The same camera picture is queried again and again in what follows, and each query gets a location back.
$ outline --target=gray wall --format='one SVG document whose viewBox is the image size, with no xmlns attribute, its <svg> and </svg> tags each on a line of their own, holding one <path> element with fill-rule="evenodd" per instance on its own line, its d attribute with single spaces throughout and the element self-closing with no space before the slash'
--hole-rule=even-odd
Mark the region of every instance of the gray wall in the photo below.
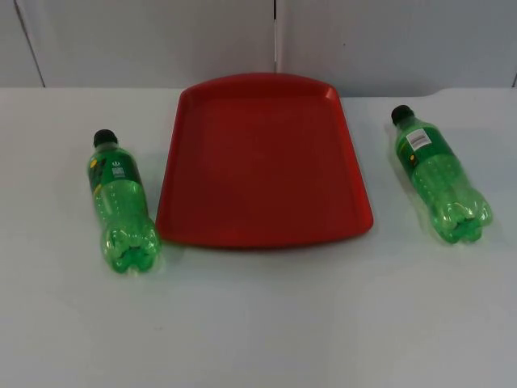
<svg viewBox="0 0 517 388">
<path fill-rule="evenodd" d="M 184 87 L 274 71 L 272 0 L 17 0 L 47 86 Z M 514 0 L 277 0 L 278 71 L 343 95 L 512 85 Z M 0 86 L 39 86 L 0 0 Z"/>
<path fill-rule="evenodd" d="M 0 0 L 0 86 L 41 86 L 15 4 L 10 0 Z"/>
<path fill-rule="evenodd" d="M 515 0 L 277 0 L 279 71 L 343 95 L 512 85 Z"/>
<path fill-rule="evenodd" d="M 47 86 L 184 87 L 273 71 L 272 1 L 19 0 Z"/>
</svg>

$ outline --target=table surface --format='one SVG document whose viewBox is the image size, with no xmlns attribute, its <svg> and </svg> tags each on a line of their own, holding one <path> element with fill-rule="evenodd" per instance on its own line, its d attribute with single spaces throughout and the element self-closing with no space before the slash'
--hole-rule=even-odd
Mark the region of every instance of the table surface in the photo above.
<svg viewBox="0 0 517 388">
<path fill-rule="evenodd" d="M 361 238 L 284 251 L 168 245 L 110 272 L 86 177 L 116 132 L 156 213 L 180 91 L 0 90 L 0 386 L 514 387 L 517 91 L 343 99 L 374 212 Z M 393 159 L 399 103 L 436 123 L 491 203 L 448 246 Z"/>
</svg>

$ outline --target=bottle cap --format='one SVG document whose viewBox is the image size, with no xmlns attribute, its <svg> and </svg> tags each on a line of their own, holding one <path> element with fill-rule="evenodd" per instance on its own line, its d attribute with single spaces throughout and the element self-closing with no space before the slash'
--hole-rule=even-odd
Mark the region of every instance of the bottle cap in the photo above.
<svg viewBox="0 0 517 388">
<path fill-rule="evenodd" d="M 391 112 L 391 120 L 395 125 L 412 116 L 414 116 L 414 113 L 407 105 L 400 105 Z"/>
<path fill-rule="evenodd" d="M 103 143 L 116 143 L 119 144 L 115 134 L 109 129 L 101 129 L 94 135 L 94 147 Z"/>
</svg>

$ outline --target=bottle label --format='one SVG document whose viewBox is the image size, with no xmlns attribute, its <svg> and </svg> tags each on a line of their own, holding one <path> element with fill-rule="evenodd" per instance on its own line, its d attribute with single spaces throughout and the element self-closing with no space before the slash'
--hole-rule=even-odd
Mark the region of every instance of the bottle label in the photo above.
<svg viewBox="0 0 517 388">
<path fill-rule="evenodd" d="M 397 156 L 410 177 L 419 163 L 435 155 L 454 155 L 436 128 L 415 129 L 398 144 Z"/>
<path fill-rule="evenodd" d="M 94 195 L 102 186 L 115 180 L 132 180 L 141 184 L 137 165 L 132 157 L 118 152 L 105 152 L 94 156 L 90 160 L 88 177 Z"/>
</svg>

